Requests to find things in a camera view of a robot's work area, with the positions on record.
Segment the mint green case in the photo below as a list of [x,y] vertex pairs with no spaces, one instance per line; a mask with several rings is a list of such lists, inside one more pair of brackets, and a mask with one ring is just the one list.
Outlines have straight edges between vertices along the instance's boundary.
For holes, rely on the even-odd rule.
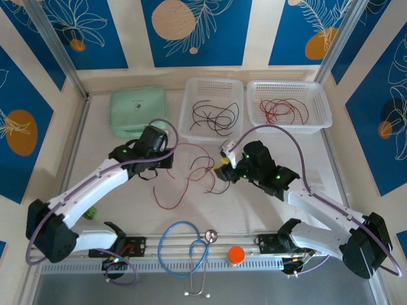
[[[138,138],[152,119],[168,119],[168,104],[162,87],[119,90],[110,96],[109,123],[113,133],[121,138]],[[167,124],[154,126],[166,129]]]

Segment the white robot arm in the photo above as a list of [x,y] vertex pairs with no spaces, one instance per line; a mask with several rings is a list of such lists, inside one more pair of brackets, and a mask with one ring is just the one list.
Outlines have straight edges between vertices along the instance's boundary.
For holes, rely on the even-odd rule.
[[[141,177],[145,170],[154,170],[157,174],[157,168],[171,168],[173,155],[165,157],[170,152],[165,148],[167,142],[163,130],[148,126],[139,140],[116,147],[96,171],[70,190],[46,203],[41,200],[31,203],[26,237],[34,239],[35,246],[51,262],[59,262],[75,251],[95,248],[119,253],[125,246],[126,237],[119,227],[110,222],[98,224],[92,221],[89,224],[81,220],[81,216],[107,193],[135,175],[145,179]],[[140,159],[143,159],[142,163],[134,162]]]
[[[302,208],[329,228],[321,229],[299,219],[290,219],[277,234],[258,236],[262,254],[308,248],[341,259],[362,278],[373,276],[387,255],[362,226],[368,228],[388,252],[392,250],[385,222],[379,215],[363,215],[323,194],[315,193],[297,173],[276,165],[261,141],[246,144],[239,161],[235,152],[231,154],[226,150],[233,145],[228,141],[221,146],[221,155],[231,162],[215,169],[219,179],[232,183],[247,179],[266,194]],[[321,203],[321,200],[329,202],[329,205]]]

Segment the white plastic basket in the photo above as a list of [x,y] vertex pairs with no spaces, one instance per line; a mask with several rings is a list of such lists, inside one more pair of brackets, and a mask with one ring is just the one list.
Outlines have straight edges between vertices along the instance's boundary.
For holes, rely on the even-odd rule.
[[[190,78],[186,82],[183,106],[179,117],[178,132],[180,136],[194,143],[222,143],[227,139],[237,140],[243,133],[243,83],[228,78]],[[237,104],[238,117],[229,130],[220,132],[231,133],[222,137],[212,130],[206,122],[194,125],[193,106],[199,101],[209,100],[206,104],[226,108]]]
[[[292,118],[279,117],[276,125],[291,133],[315,133],[332,125],[331,109],[321,84],[305,81],[251,81],[247,84],[247,107],[250,122],[254,126],[267,124],[266,115],[260,109],[261,101],[276,98],[294,98],[303,102],[308,109],[309,118],[305,125],[298,119],[290,125]],[[305,109],[301,110],[301,115],[303,117],[307,115]],[[280,132],[275,128],[260,128],[257,131]]]

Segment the white table surface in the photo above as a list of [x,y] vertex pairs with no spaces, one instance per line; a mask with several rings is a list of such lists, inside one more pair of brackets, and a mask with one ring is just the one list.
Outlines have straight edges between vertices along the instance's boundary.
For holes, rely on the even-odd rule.
[[[183,91],[167,91],[170,120],[178,125],[179,112],[183,99]],[[117,138],[110,130],[108,123],[109,95],[92,97],[89,113],[78,153],[74,162],[70,186],[79,182],[93,172],[118,145],[129,139]],[[248,120],[247,109],[244,109],[244,131],[252,125]],[[313,135],[294,135],[303,149],[307,177],[320,191],[340,201],[326,148],[319,132]],[[256,133],[248,136],[244,143],[261,140],[268,146],[276,164],[286,166],[300,173],[300,159],[291,140],[283,134]],[[169,147],[174,143],[174,135],[170,133]],[[218,146],[204,147],[216,160],[220,160]],[[190,188],[181,204],[174,210],[161,209],[155,202],[153,186],[162,205],[171,207],[180,198],[185,186],[191,162],[204,155],[199,148],[179,146],[174,155],[171,179],[165,170],[159,170],[159,176],[151,181],[143,181],[137,177],[111,191],[102,198],[95,207],[98,211],[97,220],[111,221],[127,234],[162,234],[171,224],[179,220],[188,220],[198,226],[201,232],[215,229],[218,233],[240,233],[248,231],[276,231],[290,218],[298,218],[309,224],[323,225],[305,212],[271,198],[263,191],[241,180],[231,185],[222,195],[204,194],[212,183],[207,174],[200,182],[190,183]],[[220,191],[226,184],[217,180],[215,190]],[[190,232],[189,228],[180,228],[178,233]]]

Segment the orange cap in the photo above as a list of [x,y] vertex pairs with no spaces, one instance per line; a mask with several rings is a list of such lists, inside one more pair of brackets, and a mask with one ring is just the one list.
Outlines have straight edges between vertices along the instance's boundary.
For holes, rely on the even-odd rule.
[[240,264],[244,261],[245,253],[242,247],[233,246],[229,250],[228,254],[229,260],[232,264]]

